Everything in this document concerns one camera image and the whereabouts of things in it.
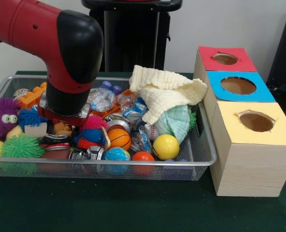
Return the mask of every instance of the wire mesh basket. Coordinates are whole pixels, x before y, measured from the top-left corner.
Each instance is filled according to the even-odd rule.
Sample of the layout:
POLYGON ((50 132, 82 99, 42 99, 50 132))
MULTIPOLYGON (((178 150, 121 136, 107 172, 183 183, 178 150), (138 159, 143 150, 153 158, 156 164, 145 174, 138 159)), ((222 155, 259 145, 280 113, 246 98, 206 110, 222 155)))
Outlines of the wire mesh basket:
MULTIPOLYGON (((12 98, 16 90, 33 89, 45 80, 45 76, 11 76, 0 85, 0 97, 12 98)), ((93 87, 99 87, 104 80, 123 89, 129 88, 127 78, 103 77, 98 77, 93 87)), ((174 162, 0 157, 0 176, 197 181, 217 158, 203 103, 194 106, 192 110, 197 114, 196 126, 180 145, 180 152, 174 162)))

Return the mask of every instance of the red box top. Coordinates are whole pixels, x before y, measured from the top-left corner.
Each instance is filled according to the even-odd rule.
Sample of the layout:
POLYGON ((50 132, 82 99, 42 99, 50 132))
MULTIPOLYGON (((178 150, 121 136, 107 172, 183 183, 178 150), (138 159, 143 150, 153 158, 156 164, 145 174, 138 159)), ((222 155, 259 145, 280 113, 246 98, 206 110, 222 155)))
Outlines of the red box top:
POLYGON ((244 48, 215 48, 199 46, 206 71, 257 72, 244 48))

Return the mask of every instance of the stacked boxes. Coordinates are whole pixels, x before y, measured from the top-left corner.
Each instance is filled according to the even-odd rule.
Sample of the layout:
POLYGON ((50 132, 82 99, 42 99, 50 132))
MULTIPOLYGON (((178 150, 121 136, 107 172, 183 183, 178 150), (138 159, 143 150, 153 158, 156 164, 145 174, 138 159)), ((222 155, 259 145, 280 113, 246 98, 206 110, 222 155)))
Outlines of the stacked boxes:
POLYGON ((194 78, 208 85, 204 105, 218 160, 218 196, 277 197, 286 181, 286 116, 243 48, 199 47, 194 78))

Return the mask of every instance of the white wall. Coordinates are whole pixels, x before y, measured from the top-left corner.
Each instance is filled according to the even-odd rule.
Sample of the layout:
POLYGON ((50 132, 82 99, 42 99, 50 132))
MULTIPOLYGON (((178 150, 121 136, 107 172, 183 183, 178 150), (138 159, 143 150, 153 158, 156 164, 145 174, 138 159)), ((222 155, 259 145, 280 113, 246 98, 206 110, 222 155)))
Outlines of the white wall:
MULTIPOLYGON (((79 0, 42 0, 62 9, 88 13, 79 0)), ((286 0, 184 0, 171 13, 171 42, 165 69, 193 72, 199 45, 246 47, 258 71, 268 77, 286 22, 286 0)), ((45 70, 30 54, 0 43, 0 83, 17 70, 45 70)))

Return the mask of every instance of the white ball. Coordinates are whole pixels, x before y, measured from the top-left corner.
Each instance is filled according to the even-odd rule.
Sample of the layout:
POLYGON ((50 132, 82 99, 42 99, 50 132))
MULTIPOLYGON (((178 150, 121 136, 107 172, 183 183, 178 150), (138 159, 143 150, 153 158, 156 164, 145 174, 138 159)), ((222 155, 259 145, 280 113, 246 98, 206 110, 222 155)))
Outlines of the white ball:
POLYGON ((151 141, 154 141, 160 135, 154 125, 151 125, 149 130, 146 129, 146 134, 151 141))

